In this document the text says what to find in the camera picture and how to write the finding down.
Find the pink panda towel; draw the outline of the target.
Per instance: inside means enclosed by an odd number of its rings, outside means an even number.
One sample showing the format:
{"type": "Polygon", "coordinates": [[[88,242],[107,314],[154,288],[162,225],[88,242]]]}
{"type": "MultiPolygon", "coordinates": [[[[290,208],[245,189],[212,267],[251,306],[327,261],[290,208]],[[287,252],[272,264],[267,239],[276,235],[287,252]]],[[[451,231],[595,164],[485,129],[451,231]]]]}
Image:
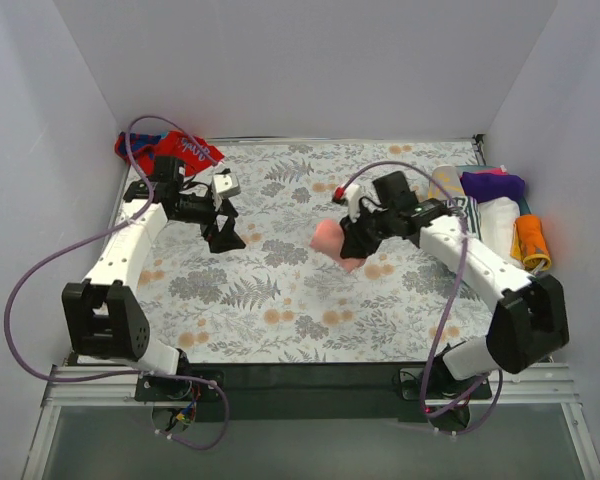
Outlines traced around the pink panda towel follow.
{"type": "Polygon", "coordinates": [[[338,222],[332,219],[322,220],[316,227],[310,248],[323,254],[342,267],[346,272],[362,267],[366,260],[357,258],[342,258],[341,250],[344,245],[344,232],[338,222]]]}

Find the red and blue towel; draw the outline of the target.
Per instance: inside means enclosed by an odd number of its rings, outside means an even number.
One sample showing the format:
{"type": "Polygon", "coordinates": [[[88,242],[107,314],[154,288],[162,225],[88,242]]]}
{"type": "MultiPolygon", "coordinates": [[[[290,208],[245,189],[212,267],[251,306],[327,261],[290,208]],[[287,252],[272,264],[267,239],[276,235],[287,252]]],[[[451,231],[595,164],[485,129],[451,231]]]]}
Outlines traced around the red and blue towel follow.
{"type": "Polygon", "coordinates": [[[130,146],[137,165],[149,177],[155,166],[156,157],[175,157],[185,164],[185,177],[199,174],[212,165],[220,163],[224,155],[204,139],[194,137],[192,142],[184,133],[168,131],[161,135],[130,134],[130,146]]]}

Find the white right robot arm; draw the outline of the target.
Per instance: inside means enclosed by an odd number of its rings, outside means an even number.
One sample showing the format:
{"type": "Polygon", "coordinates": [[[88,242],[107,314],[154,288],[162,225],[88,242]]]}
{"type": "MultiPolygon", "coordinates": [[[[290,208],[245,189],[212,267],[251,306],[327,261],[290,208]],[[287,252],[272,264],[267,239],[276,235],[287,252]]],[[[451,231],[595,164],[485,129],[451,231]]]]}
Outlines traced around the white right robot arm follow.
{"type": "Polygon", "coordinates": [[[348,209],[340,222],[341,257],[365,259],[386,239],[408,240],[455,272],[492,313],[484,336],[448,346],[427,362],[424,389],[455,397],[481,374],[518,374],[568,344],[564,290],[555,277],[533,276],[499,257],[468,234],[451,201],[419,201],[403,172],[384,175],[373,186],[378,200],[372,210],[352,181],[334,193],[334,202],[348,209]]]}

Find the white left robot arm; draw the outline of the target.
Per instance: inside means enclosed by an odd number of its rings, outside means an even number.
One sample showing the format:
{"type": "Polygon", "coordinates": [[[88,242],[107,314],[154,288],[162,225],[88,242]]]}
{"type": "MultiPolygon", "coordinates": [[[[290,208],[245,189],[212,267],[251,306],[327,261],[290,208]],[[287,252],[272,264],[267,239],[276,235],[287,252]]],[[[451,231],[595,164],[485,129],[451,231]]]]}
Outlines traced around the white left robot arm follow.
{"type": "Polygon", "coordinates": [[[159,157],[145,180],[132,182],[122,199],[123,229],[112,234],[95,265],[61,295],[72,349],[88,359],[160,373],[158,387],[173,400],[193,386],[181,351],[159,340],[136,298],[143,265],[168,222],[195,224],[214,254],[245,248],[235,231],[238,213],[231,203],[241,191],[236,174],[215,167],[203,194],[187,193],[185,165],[159,157]]]}

